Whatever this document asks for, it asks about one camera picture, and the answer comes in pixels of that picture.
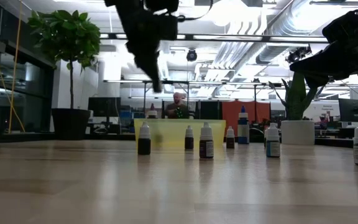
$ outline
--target translucent yellow container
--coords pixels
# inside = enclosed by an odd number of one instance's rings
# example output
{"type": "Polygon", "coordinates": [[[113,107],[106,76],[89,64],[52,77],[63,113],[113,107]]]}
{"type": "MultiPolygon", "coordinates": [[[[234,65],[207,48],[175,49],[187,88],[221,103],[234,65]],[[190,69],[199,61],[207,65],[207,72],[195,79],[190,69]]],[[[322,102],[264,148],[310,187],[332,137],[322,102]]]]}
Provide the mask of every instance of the translucent yellow container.
{"type": "Polygon", "coordinates": [[[225,120],[202,120],[202,119],[135,119],[136,147],[139,130],[146,121],[150,127],[152,147],[185,147],[185,134],[187,126],[193,128],[194,147],[198,148],[201,127],[208,122],[212,128],[214,147],[222,147],[225,120]]]}

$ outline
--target man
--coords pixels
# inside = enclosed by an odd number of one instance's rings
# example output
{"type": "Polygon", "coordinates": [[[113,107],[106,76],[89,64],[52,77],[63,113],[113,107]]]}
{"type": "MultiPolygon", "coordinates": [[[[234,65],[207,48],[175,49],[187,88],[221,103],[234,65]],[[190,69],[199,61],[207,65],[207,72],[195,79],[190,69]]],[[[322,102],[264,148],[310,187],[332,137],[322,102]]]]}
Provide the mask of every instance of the man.
{"type": "Polygon", "coordinates": [[[173,102],[172,104],[168,105],[165,109],[165,115],[168,116],[170,119],[179,118],[178,111],[181,111],[182,117],[181,118],[188,118],[189,112],[187,110],[187,106],[181,103],[182,95],[180,93],[173,94],[173,102]]]}

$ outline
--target computer monitor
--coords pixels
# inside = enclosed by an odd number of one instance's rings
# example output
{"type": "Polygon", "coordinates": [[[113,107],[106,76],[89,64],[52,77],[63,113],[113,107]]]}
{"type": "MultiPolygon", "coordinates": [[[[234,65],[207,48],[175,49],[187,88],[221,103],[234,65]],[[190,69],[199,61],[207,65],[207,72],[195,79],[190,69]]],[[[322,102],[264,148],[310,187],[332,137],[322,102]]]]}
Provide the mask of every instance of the computer monitor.
{"type": "Polygon", "coordinates": [[[94,117],[118,117],[120,107],[120,97],[90,97],[88,100],[88,110],[93,111],[94,117]]]}
{"type": "Polygon", "coordinates": [[[341,121],[358,122],[358,100],[338,99],[341,121]]]}

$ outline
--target red object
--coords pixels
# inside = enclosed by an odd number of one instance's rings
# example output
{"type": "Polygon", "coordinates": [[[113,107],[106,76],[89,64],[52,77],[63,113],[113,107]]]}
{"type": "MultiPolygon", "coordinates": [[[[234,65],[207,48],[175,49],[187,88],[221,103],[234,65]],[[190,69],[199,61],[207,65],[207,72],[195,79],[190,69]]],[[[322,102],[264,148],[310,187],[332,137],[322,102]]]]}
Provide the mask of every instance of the red object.
{"type": "MultiPolygon", "coordinates": [[[[223,119],[226,120],[226,132],[229,126],[234,129],[234,134],[237,136],[237,121],[239,119],[239,113],[241,107],[244,105],[246,112],[248,113],[249,123],[255,121],[255,102],[222,102],[223,119]]],[[[256,104],[258,123],[261,123],[264,119],[270,120],[270,103],[258,103],[256,104]]]]}

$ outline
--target tree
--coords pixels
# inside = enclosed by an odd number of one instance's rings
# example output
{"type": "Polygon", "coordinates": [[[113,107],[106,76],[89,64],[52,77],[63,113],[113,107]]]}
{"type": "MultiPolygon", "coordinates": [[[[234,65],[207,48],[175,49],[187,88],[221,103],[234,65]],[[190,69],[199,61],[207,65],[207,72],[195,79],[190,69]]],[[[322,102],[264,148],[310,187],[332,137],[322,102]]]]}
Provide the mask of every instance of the tree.
{"type": "Polygon", "coordinates": [[[28,25],[33,28],[36,45],[48,59],[57,63],[63,60],[70,71],[70,108],[73,109],[73,62],[81,64],[81,72],[92,66],[99,54],[100,31],[90,22],[88,13],[70,14],[59,10],[50,14],[32,12],[28,25]]]}

